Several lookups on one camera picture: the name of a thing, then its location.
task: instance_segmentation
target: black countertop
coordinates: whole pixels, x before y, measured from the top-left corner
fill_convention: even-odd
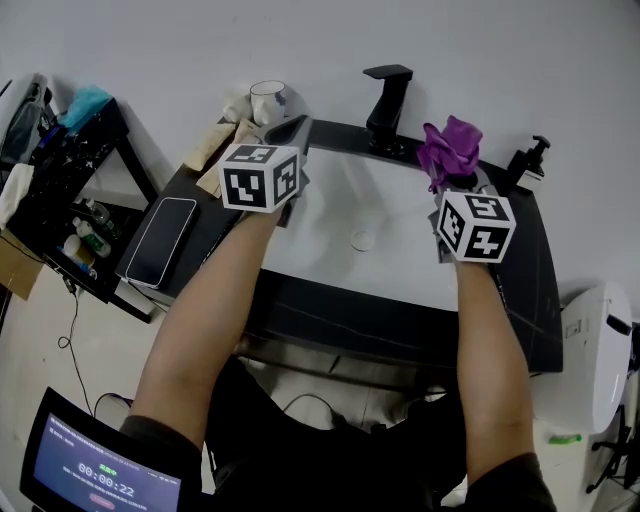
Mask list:
[[[401,137],[405,153],[393,163],[419,169],[415,149],[420,141]],[[364,128],[314,121],[311,147],[360,154],[372,158]],[[217,160],[221,149],[210,159]],[[500,265],[493,268],[507,313],[522,345],[531,372],[562,371],[560,302],[553,260],[538,205],[533,194],[504,186],[503,169],[488,163],[480,167],[500,193],[509,198],[517,228]],[[162,290],[141,289],[146,295],[171,303],[195,274],[211,249],[238,218],[222,201],[195,185],[201,173],[181,167],[150,209],[116,272],[124,276],[133,252],[164,197],[192,198],[198,216]],[[344,290],[276,272],[261,270],[251,313],[249,334],[281,340],[336,354],[371,360],[453,368],[456,365],[458,314]]]

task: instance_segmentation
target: soap pump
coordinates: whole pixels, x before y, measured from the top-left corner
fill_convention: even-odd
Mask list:
[[[507,171],[509,171],[512,183],[531,192],[537,192],[542,178],[544,178],[544,171],[541,167],[542,154],[545,149],[551,147],[551,144],[542,135],[534,135],[533,140],[537,141],[538,145],[526,153],[521,150],[516,151]]]

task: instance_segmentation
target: beige towel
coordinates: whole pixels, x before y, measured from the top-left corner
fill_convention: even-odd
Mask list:
[[[259,144],[260,141],[253,136],[253,131],[258,128],[257,125],[253,124],[251,121],[247,119],[242,119],[238,124],[238,129],[236,130],[236,135],[233,138],[234,144],[240,144],[245,142],[247,144]],[[222,190],[220,189],[220,178],[218,175],[218,164],[214,164],[211,166],[207,172],[204,173],[202,178],[200,178],[196,185],[198,185],[201,189],[206,190],[214,196],[216,199],[220,199],[222,195]]]
[[[185,159],[184,164],[194,171],[202,171],[204,164],[211,158],[227,137],[236,129],[235,124],[216,124],[206,133],[200,143],[193,148],[193,151]]]

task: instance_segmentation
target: purple cloth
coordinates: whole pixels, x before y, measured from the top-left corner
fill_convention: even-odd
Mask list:
[[[449,116],[442,133],[431,123],[425,123],[424,131],[427,139],[424,146],[418,148],[418,160],[431,176],[429,190],[442,184],[449,174],[469,176],[473,173],[480,154],[480,130]]]

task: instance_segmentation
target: person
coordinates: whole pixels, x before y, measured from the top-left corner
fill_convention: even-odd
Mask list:
[[[466,474],[469,510],[555,510],[534,453],[527,362],[484,265],[456,264],[457,389],[412,405],[398,425],[317,430],[259,388],[232,352],[279,214],[245,216],[182,291],[122,427],[170,454],[193,489],[191,509],[435,510]],[[200,493],[205,441],[213,496]]]

